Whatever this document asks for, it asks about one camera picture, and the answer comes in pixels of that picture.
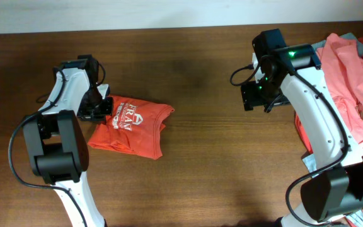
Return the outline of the orange soccer t-shirt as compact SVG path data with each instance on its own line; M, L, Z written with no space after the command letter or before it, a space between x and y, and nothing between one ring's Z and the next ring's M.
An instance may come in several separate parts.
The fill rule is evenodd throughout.
M160 147L163 121L175 109L167 104L114 96L113 112L106 122L96 126L88 145L156 160L162 157Z

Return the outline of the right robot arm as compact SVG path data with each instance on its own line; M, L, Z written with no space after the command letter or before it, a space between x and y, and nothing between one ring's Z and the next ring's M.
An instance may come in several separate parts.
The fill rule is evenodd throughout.
M276 226L336 226L363 210L363 149L345 125L309 44L288 46L278 29L253 41L251 76L239 84L245 110L292 105L313 149L316 169L293 182L301 203Z

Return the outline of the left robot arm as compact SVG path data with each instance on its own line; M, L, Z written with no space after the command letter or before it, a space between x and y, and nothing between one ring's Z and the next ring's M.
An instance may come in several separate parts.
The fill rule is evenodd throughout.
M54 190L73 226L106 226L89 188L89 151L80 121L104 123L113 112L103 66L91 55L61 62L42 107L21 123L32 172Z

